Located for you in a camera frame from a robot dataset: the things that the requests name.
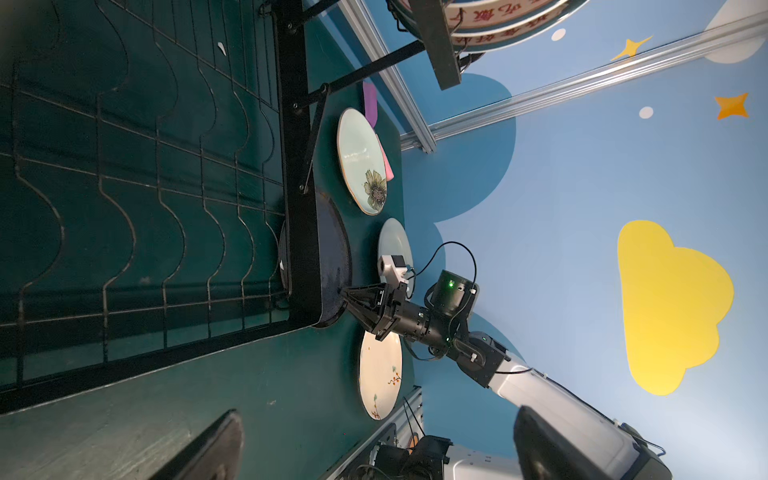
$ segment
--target dark round tray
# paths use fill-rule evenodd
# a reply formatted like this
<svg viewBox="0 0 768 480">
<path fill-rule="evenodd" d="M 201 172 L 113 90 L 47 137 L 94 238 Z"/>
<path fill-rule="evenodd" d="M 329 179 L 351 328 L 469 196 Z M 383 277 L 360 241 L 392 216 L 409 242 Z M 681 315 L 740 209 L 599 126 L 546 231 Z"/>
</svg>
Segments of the dark round tray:
<svg viewBox="0 0 768 480">
<path fill-rule="evenodd" d="M 316 192 L 317 230 L 320 246 L 320 282 L 323 291 L 323 314 L 315 328 L 333 325 L 346 308 L 341 297 L 341 289 L 352 285 L 352 254 L 344 222 L 333 200 L 327 194 Z M 283 288 L 291 293 L 286 246 L 285 225 L 280 231 L 280 279 Z"/>
</svg>

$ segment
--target blue wall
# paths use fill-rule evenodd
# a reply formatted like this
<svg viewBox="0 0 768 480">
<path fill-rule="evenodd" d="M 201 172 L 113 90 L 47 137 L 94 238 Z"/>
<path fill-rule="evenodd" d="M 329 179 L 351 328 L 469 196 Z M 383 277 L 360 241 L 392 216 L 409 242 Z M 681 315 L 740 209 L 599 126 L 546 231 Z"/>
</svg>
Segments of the blue wall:
<svg viewBox="0 0 768 480">
<path fill-rule="evenodd" d="M 386 2 L 366 0 L 366 4 L 390 50 L 413 41 L 411 34 L 397 30 Z M 641 41 L 652 36 L 638 50 L 645 51 L 699 33 L 722 5 L 723 0 L 590 0 L 541 35 L 486 54 L 467 70 L 462 84 L 447 91 L 437 85 L 426 53 L 398 68 L 425 119 L 434 123 L 611 63 L 628 38 Z M 565 28 L 566 35 L 552 41 L 552 32 L 559 28 Z"/>
<path fill-rule="evenodd" d="M 472 248 L 476 313 L 533 366 L 663 445 L 675 478 L 768 472 L 766 77 L 765 46 L 739 63 L 703 58 L 449 138 L 432 156 L 403 155 L 416 267 L 443 240 Z M 718 120 L 715 97 L 744 93 L 749 117 Z M 653 116 L 641 118 L 643 107 Z M 632 220 L 655 221 L 676 245 L 714 258 L 736 291 L 717 353 L 668 396 L 643 390 L 627 365 L 617 239 Z M 459 248 L 448 249 L 446 265 L 472 273 Z M 476 411 L 501 411 L 490 392 L 439 374 L 416 366 L 426 395 L 454 386 Z M 438 402 L 427 417 L 444 422 L 449 409 Z M 482 430 L 425 420 L 470 446 L 498 431 L 493 422 Z"/>
</svg>

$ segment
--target yellow cloud decal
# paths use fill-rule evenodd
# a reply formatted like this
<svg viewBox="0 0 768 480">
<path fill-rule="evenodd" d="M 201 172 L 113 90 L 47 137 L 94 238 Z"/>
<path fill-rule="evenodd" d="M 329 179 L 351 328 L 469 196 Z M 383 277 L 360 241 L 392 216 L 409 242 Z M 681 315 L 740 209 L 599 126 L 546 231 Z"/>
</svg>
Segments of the yellow cloud decal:
<svg viewBox="0 0 768 480">
<path fill-rule="evenodd" d="M 643 389 L 669 395 L 686 369 L 717 351 L 733 282 L 715 260 L 674 246 L 654 222 L 624 225 L 618 250 L 630 371 Z"/>
</svg>

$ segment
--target yellow star decal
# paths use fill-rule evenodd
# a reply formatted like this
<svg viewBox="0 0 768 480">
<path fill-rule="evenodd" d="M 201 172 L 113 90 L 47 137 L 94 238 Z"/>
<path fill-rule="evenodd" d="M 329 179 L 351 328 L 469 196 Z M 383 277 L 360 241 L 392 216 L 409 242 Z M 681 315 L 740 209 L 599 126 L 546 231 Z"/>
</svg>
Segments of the yellow star decal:
<svg viewBox="0 0 768 480">
<path fill-rule="evenodd" d="M 749 118 L 749 114 L 744 108 L 744 101 L 749 94 L 739 95 L 738 97 L 715 97 L 717 104 L 720 106 L 720 114 L 717 115 L 717 120 L 723 120 L 725 117 L 731 115 L 741 115 L 742 117 Z"/>
<path fill-rule="evenodd" d="M 635 55 L 637 55 L 637 49 L 640 47 L 640 45 L 642 45 L 646 41 L 651 40 L 653 37 L 654 36 L 651 35 L 650 37 L 646 38 L 643 41 L 632 41 L 629 38 L 627 38 L 627 46 L 624 47 L 624 50 L 622 50 L 619 55 L 616 55 L 615 57 L 613 57 L 611 61 L 616 60 L 617 58 L 621 58 L 625 55 L 628 57 L 634 57 Z"/>
</svg>

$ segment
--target light blue plate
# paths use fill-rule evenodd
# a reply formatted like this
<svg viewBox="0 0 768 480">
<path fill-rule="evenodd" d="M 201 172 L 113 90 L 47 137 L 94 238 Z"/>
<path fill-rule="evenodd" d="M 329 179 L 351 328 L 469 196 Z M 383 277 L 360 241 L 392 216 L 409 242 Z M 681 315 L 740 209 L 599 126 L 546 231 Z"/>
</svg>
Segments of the light blue plate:
<svg viewBox="0 0 768 480">
<path fill-rule="evenodd" d="M 339 119 L 336 135 L 346 187 L 367 215 L 378 215 L 386 202 L 386 169 L 379 139 L 366 117 L 347 108 Z"/>
<path fill-rule="evenodd" d="M 402 255 L 406 265 L 413 267 L 413 254 L 411 253 L 411 244 L 408 242 L 406 229 L 402 227 L 402 224 L 396 218 L 390 218 L 384 222 L 382 231 L 379 233 L 379 255 L 374 262 L 379 261 L 382 255 Z M 383 276 L 380 279 L 383 282 L 386 281 Z M 409 295 L 413 293 L 413 280 L 408 280 L 406 292 Z"/>
</svg>

